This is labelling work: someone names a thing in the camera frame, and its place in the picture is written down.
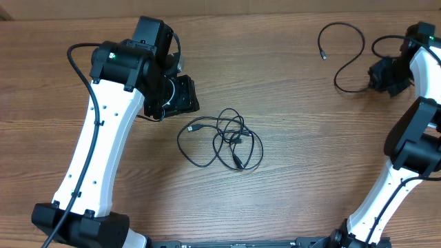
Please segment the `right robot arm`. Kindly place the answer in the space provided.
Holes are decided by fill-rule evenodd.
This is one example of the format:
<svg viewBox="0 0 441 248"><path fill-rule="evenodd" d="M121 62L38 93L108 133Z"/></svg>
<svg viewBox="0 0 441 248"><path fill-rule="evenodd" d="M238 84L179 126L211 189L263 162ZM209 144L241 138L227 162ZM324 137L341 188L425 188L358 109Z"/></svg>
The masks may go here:
<svg viewBox="0 0 441 248"><path fill-rule="evenodd" d="M381 56L369 68L367 88L396 96L413 86L416 99L389 132L388 159L367 197L314 247L390 247L382 237L387 223L412 189L440 171L440 138L425 132L440 130L440 38L433 24L419 22L401 40L400 56Z"/></svg>

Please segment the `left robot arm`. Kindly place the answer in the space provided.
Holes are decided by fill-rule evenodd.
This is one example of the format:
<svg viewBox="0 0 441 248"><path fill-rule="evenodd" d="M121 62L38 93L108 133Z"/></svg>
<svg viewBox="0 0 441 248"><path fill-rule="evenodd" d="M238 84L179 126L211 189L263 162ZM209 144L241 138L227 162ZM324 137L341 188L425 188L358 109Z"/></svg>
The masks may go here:
<svg viewBox="0 0 441 248"><path fill-rule="evenodd" d="M72 247L150 247L151 240L112 211L114 181L137 116L154 122L199 109L195 85L182 73L177 34L160 19L141 17L133 37L93 45L83 82L90 99L67 173L32 223L48 242Z"/></svg>

